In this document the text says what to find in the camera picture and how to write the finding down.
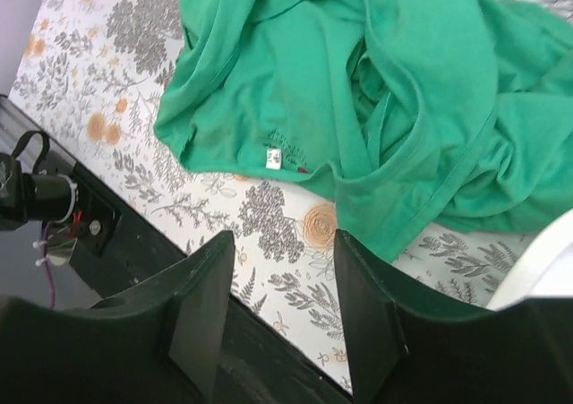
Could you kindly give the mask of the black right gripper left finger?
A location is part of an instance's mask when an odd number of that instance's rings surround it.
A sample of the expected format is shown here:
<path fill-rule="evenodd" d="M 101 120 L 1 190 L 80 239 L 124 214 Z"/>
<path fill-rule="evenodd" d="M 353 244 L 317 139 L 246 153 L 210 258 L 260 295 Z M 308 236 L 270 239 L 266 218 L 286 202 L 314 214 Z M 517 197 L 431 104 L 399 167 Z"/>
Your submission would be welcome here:
<path fill-rule="evenodd" d="M 88 309 L 1 300 L 4 403 L 209 403 L 234 269 L 223 231 Z"/>

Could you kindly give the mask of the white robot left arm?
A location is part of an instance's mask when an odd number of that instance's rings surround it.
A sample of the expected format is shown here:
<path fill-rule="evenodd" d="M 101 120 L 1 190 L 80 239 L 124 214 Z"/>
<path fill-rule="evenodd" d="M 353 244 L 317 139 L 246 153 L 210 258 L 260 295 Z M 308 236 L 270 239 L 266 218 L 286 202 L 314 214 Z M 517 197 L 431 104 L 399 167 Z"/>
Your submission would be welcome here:
<path fill-rule="evenodd" d="M 40 136 L 40 153 L 29 173 L 22 171 L 20 155 L 34 136 Z M 46 133 L 31 130 L 13 151 L 1 154 L 1 229 L 14 231 L 30 221 L 65 223 L 73 215 L 79 189 L 68 175 L 41 174 L 39 165 L 50 151 Z"/>

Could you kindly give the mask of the green tank top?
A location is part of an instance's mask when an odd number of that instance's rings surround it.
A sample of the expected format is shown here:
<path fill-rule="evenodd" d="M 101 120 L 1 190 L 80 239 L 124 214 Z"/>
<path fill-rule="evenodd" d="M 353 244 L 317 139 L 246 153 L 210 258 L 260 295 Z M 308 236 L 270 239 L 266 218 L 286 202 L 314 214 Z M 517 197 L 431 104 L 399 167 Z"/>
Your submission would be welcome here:
<path fill-rule="evenodd" d="M 432 222 L 572 206 L 572 27 L 514 0 L 179 0 L 157 138 L 192 172 L 297 183 L 390 262 Z"/>

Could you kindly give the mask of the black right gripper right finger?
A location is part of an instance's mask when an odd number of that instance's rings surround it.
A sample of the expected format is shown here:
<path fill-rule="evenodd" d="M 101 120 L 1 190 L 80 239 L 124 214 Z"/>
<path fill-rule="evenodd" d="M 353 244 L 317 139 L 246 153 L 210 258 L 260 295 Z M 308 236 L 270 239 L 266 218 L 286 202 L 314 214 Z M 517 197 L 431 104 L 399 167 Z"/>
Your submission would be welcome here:
<path fill-rule="evenodd" d="M 357 403 L 569 403 L 572 303 L 460 302 L 340 230 L 338 299 Z"/>

